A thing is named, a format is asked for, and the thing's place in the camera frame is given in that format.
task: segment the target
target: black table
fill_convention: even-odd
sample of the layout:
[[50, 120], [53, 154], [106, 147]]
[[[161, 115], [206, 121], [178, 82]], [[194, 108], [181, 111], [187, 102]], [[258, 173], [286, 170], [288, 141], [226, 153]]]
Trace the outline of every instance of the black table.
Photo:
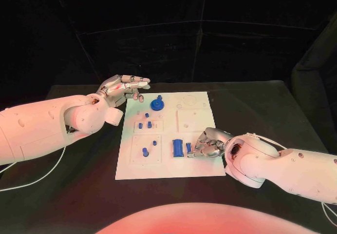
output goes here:
[[[53, 86], [47, 98], [86, 95], [98, 85]], [[233, 135], [256, 133], [286, 146], [325, 152], [324, 145], [281, 81], [157, 83], [142, 92], [207, 91], [216, 127]], [[335, 231], [321, 204], [288, 194], [272, 182], [259, 189], [230, 176], [115, 181], [122, 121], [75, 142], [50, 175], [29, 187], [0, 193], [1, 233], [93, 233], [127, 215], [180, 202], [240, 206], [321, 233]], [[34, 181], [52, 168], [60, 150], [20, 162], [4, 173], [0, 187]]]

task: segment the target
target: white board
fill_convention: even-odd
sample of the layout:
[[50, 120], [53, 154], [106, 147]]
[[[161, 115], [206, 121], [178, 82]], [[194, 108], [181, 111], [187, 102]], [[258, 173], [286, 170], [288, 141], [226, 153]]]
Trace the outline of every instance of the white board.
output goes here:
[[[153, 111], [150, 103], [158, 95], [164, 108]], [[191, 143], [194, 150], [206, 127], [216, 127], [206, 92], [144, 94], [144, 103], [128, 99], [115, 179], [225, 176], [220, 157], [187, 158], [186, 143]], [[183, 140], [184, 157], [173, 157], [174, 139]]]

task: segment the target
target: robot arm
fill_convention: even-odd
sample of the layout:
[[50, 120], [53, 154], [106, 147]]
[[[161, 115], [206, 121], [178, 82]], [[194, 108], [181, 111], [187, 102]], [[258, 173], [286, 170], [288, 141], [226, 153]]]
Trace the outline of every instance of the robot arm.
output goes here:
[[119, 124], [115, 108], [127, 98], [142, 102], [137, 88], [148, 89], [150, 79], [114, 76], [95, 94], [34, 102], [0, 112], [0, 165], [24, 161], [56, 151], [95, 133], [104, 123]]
[[206, 128], [189, 154], [193, 156], [225, 156], [226, 173], [253, 188], [268, 179], [288, 193], [337, 204], [334, 155], [297, 149], [278, 152], [255, 134], [233, 137], [219, 129]]

